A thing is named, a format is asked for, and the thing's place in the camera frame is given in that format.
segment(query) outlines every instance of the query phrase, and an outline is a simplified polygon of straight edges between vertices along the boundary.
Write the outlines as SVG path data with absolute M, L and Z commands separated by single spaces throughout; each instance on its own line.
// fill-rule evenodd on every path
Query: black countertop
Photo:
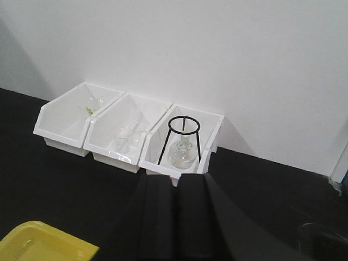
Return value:
M 46 146 L 32 133 L 45 103 L 0 89 L 0 238 L 40 220 L 100 245 L 139 175 Z M 212 154 L 209 172 L 246 216 L 293 249 L 306 223 L 348 232 L 347 199 L 327 177 L 224 148 Z

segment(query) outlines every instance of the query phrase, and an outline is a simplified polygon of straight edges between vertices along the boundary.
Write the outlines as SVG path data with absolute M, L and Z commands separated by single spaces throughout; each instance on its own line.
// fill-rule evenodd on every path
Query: white plastic bin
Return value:
M 201 129 L 199 131 L 201 161 L 199 162 L 197 157 L 192 167 L 186 170 L 181 170 L 174 167 L 170 161 L 169 149 L 174 142 L 180 140 L 181 136 L 171 132 L 161 163 L 160 165 L 157 165 L 169 130 L 169 120 L 175 116 L 182 115 L 195 118 L 201 125 Z M 219 136 L 218 134 L 223 122 L 223 118 L 223 115 L 174 104 L 148 134 L 140 157 L 139 166 L 146 169 L 147 174 L 164 174 L 170 176 L 175 186 L 182 173 L 203 174 L 208 172 L 210 155 L 212 152 L 216 152 Z M 181 125 L 181 122 L 175 121 L 175 124 Z M 188 132 L 193 131 L 196 128 L 196 126 L 193 126 L 190 121 L 187 121 L 186 125 L 188 125 Z M 196 136 L 190 135 L 190 141 L 192 144 L 196 144 Z
M 48 146 L 84 157 L 89 151 L 82 146 L 91 120 L 124 93 L 81 83 L 42 106 L 33 132 Z
M 170 106 L 126 93 L 92 120 L 83 147 L 95 160 L 137 173 L 145 137 Z

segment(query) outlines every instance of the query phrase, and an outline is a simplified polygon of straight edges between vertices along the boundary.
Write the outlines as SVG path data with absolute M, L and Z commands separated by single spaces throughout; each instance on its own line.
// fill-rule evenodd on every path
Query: black metal stand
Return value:
M 183 119 L 183 129 L 182 131 L 178 131 L 176 129 L 174 129 L 172 126 L 171 126 L 171 123 L 173 120 L 176 120 L 176 119 Z M 186 119 L 188 120 L 192 120 L 194 121 L 196 124 L 197 124 L 197 129 L 195 129 L 193 132 L 184 132 L 185 130 L 185 124 L 186 124 Z M 165 142 L 164 142 L 164 146 L 162 148 L 162 152 L 161 152 L 161 155 L 159 156 L 159 160 L 158 160 L 158 163 L 157 165 L 159 165 L 161 163 L 161 160 L 162 160 L 162 157 L 163 157 L 163 154 L 164 154 L 164 150 L 165 150 L 165 147 L 167 146 L 167 143 L 168 143 L 168 140 L 169 140 L 169 136 L 170 136 L 170 133 L 171 132 L 175 132 L 177 134 L 181 134 L 181 135 L 192 135 L 192 134 L 196 134 L 196 139 L 197 139 L 197 149 L 198 149 L 198 159 L 199 161 L 201 161 L 201 146 L 200 146 L 200 135 L 198 134 L 198 131 L 201 129 L 201 125 L 200 123 L 192 118 L 192 117 L 189 117 L 189 116 L 176 116 L 176 117 L 173 117 L 170 119 L 170 121 L 168 122 L 168 127 L 169 127 L 169 130 L 168 130 L 168 134 L 167 134 L 167 137 L 165 139 Z

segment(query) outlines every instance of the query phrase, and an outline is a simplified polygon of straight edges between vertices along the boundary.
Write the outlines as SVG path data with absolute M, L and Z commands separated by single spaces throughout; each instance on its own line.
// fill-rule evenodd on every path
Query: storage bin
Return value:
M 45 223 L 28 221 L 0 241 L 0 260 L 89 261 L 98 249 Z
M 34 134 L 48 146 L 86 156 L 83 143 L 91 120 L 125 92 L 81 83 L 42 106 Z
M 136 173 L 147 133 L 170 106 L 126 93 L 92 120 L 83 147 L 95 160 Z
M 157 163 L 169 130 L 168 122 L 171 118 L 182 115 L 195 118 L 201 125 L 199 130 L 201 161 L 199 162 L 197 157 L 192 167 L 186 170 L 181 170 L 174 167 L 171 164 L 169 150 L 170 146 L 174 142 L 179 141 L 181 136 L 172 132 L 166 145 L 161 163 L 158 165 Z M 174 104 L 148 134 L 140 157 L 139 166 L 146 169 L 146 173 L 149 175 L 164 174 L 170 176 L 172 178 L 173 185 L 175 186 L 182 173 L 203 174 L 208 172 L 210 155 L 212 152 L 216 152 L 219 130 L 222 125 L 223 118 L 223 115 Z M 174 121 L 173 124 L 176 125 L 174 126 L 175 129 L 180 129 L 182 123 L 180 121 Z M 185 129 L 187 129 L 188 132 L 194 131 L 196 129 L 194 124 L 187 121 Z M 195 135 L 190 135 L 190 141 L 192 144 L 196 145 Z

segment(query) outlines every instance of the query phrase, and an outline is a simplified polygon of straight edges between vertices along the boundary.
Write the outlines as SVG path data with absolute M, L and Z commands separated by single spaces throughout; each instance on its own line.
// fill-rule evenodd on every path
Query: yellow plastic container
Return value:
M 88 261 L 98 247 L 40 221 L 15 227 L 0 241 L 1 261 Z

